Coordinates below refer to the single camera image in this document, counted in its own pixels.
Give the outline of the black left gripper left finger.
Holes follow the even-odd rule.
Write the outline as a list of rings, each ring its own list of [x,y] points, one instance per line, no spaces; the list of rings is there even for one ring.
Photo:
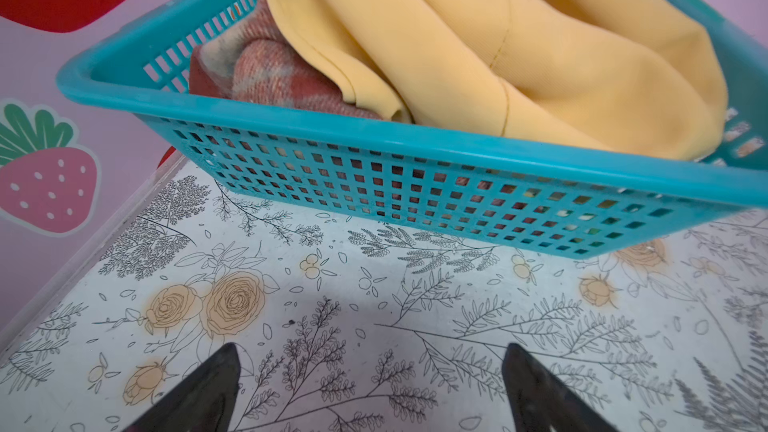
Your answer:
[[[227,431],[240,374],[236,345],[226,343],[125,431]]]

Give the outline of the yellow skirt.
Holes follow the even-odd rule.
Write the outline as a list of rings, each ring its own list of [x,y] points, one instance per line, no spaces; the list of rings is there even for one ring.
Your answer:
[[[667,0],[266,0],[347,103],[387,120],[699,160],[728,91],[705,28]]]

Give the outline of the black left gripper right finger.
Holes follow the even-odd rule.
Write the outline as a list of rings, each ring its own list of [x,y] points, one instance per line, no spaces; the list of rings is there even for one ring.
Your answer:
[[[521,345],[507,346],[501,372],[517,432],[617,432]]]

